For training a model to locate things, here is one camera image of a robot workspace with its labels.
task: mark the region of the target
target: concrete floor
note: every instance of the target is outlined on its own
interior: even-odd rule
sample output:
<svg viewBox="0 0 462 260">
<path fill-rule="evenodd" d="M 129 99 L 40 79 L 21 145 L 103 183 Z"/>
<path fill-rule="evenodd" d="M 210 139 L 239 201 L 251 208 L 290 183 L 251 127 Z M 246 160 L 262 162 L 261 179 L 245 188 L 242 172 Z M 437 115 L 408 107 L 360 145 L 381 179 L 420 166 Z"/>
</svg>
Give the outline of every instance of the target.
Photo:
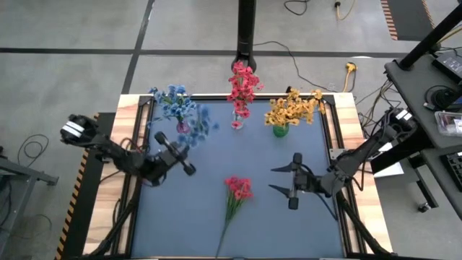
<svg viewBox="0 0 462 260">
<path fill-rule="evenodd" d="M 438 23 L 457 1 L 427 3 Z M 0 8 L 0 47 L 133 49 L 146 5 L 147 0 L 6 0 Z M 310 1 L 301 17 L 290 14 L 282 0 L 260 0 L 257 8 L 255 43 L 277 40 L 293 51 L 381 53 L 407 52 L 416 45 L 391 40 L 378 0 L 358 1 L 343 22 L 336 21 L 330 1 Z M 142 48 L 234 50 L 236 19 L 237 1 L 156 0 Z M 461 46 L 462 34 L 445 45 Z M 255 50 L 284 51 L 274 44 Z M 36 214 L 51 218 L 51 231 L 32 240 L 12 238 L 10 259 L 54 257 L 82 155 L 80 149 L 60 143 L 59 129 L 70 113 L 114 111 L 130 59 L 130 55 L 0 53 L 0 144 L 6 155 L 15 158 L 27 136 L 45 134 L 50 145 L 32 167 L 60 176 L 56 187 L 36 186 L 23 220 L 29 225 L 15 233 L 30 235 L 46 229 L 46 221 Z M 231 60 L 230 56 L 140 56 L 129 92 L 145 93 L 170 83 L 185 84 L 194 93 L 229 92 Z M 256 60 L 265 92 L 281 92 L 288 85 L 314 89 L 297 78 L 290 57 Z M 383 65 L 390 60 L 305 57 L 297 58 L 297 64 L 304 77 L 339 91 L 344 65 L 353 61 L 359 68 L 353 93 L 361 99 L 385 81 Z M 358 111 L 366 112 L 373 98 L 359 104 Z M 385 102 L 379 103 L 375 117 L 386 108 Z M 440 203 L 440 208 L 425 214 L 415 210 L 423 198 L 414 183 L 396 178 L 377 181 L 393 248 L 405 256 L 460 259 L 462 223 L 430 172 L 422 169 L 422 175 Z"/>
</svg>

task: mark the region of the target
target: black pole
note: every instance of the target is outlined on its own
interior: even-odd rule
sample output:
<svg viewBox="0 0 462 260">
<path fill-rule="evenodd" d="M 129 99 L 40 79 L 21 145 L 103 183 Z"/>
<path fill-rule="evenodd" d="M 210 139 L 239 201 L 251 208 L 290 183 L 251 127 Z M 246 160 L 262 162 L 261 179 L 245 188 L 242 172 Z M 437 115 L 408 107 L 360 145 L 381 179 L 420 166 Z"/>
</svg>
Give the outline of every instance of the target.
<svg viewBox="0 0 462 260">
<path fill-rule="evenodd" d="M 255 72 L 257 63 L 253 59 L 253 30 L 255 27 L 256 0 L 239 0 L 239 16 L 237 21 L 236 61 L 242 61 Z"/>
<path fill-rule="evenodd" d="M 406 57 L 399 62 L 402 69 L 411 68 L 412 64 L 437 44 L 462 20 L 462 4 L 459 4 L 440 24 L 425 37 Z"/>
</svg>

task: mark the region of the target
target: wooden table frame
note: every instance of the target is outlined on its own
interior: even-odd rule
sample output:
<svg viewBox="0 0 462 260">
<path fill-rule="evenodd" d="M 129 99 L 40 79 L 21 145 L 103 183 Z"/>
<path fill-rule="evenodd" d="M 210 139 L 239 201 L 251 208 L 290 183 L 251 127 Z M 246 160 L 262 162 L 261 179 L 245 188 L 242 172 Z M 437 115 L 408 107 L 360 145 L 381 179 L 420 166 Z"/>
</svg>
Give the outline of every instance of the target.
<svg viewBox="0 0 462 260">
<path fill-rule="evenodd" d="M 257 98 L 275 98 L 281 95 L 283 94 L 262 94 Z M 201 98 L 213 98 L 216 96 L 215 94 L 196 95 L 196 97 Z M 146 122 L 152 112 L 152 109 L 149 109 L 152 108 L 152 105 L 145 105 L 148 109 L 139 110 L 139 108 L 143 107 L 140 105 L 146 102 L 146 98 L 149 98 L 149 96 L 121 96 L 117 114 L 115 115 L 113 131 L 110 136 L 114 142 L 119 143 L 124 137 L 133 133 L 132 137 L 137 140 L 138 145 L 146 144 L 146 136 L 149 134 Z M 364 141 L 364 138 L 362 136 L 352 95 L 350 93 L 326 93 L 325 100 L 328 103 L 326 106 L 327 113 L 321 116 L 321 118 L 323 127 L 327 130 L 326 145 L 334 149 L 354 149 L 358 147 Z M 135 121 L 140 123 L 138 127 L 135 126 Z M 115 170 L 113 165 L 105 165 L 101 178 L 113 173 Z M 113 208 L 118 201 L 118 197 L 122 193 L 121 191 L 123 190 L 124 195 L 122 200 L 126 202 L 133 194 L 137 182 L 138 181 L 131 176 L 116 175 L 99 186 L 87 239 L 84 242 L 84 254 L 93 251 L 112 227 L 112 222 L 109 220 L 112 219 Z M 344 189 L 344 194 L 349 199 L 353 210 L 358 213 L 366 228 L 371 232 L 379 244 L 386 250 L 391 251 L 388 231 L 386 229 L 385 220 L 383 219 L 373 175 L 365 175 L 365 188 L 363 192 L 359 192 L 357 187 L 347 186 Z M 342 240 L 345 245 L 345 253 L 370 253 L 371 250 L 365 245 L 355 227 L 352 226 L 348 216 L 345 215 L 343 211 L 340 211 L 339 218 L 342 227 Z M 126 221 L 121 231 L 120 240 L 118 240 L 117 243 L 119 247 L 112 248 L 111 252 L 113 254 L 131 251 L 130 241 L 133 234 L 130 234 L 130 232 L 133 232 L 135 219 L 136 218 L 130 217 L 130 219 Z"/>
</svg>

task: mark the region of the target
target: flower stem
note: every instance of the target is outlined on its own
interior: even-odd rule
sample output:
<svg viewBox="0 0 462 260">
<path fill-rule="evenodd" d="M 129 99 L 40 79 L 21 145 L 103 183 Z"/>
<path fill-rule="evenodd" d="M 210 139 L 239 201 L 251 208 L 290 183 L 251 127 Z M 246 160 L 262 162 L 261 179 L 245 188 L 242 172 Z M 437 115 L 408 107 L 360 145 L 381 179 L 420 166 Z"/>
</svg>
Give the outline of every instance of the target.
<svg viewBox="0 0 462 260">
<path fill-rule="evenodd" d="M 228 226 L 230 225 L 230 222 L 231 222 L 230 220 L 225 221 L 225 226 L 223 227 L 222 235 L 219 238 L 219 244 L 218 244 L 217 252 L 215 253 L 215 259 L 217 259 L 218 255 L 219 255 L 219 250 L 222 248 L 223 240 L 225 238 L 225 233 L 226 233 L 226 230 L 228 229 Z"/>
</svg>

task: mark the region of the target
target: white paper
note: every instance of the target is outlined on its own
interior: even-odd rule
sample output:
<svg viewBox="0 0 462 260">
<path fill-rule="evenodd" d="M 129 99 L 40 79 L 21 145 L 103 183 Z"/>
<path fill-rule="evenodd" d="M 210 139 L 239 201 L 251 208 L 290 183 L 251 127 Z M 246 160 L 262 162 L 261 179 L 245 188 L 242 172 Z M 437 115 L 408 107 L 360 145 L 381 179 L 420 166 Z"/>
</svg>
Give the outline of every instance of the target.
<svg viewBox="0 0 462 260">
<path fill-rule="evenodd" d="M 389 149 L 393 148 L 390 142 L 386 143 L 379 149 L 379 152 L 386 152 Z M 399 174 L 404 174 L 403 168 L 399 162 L 395 163 L 394 165 L 381 170 L 380 172 L 374 174 L 374 178 L 386 177 L 386 176 L 395 176 Z"/>
</svg>

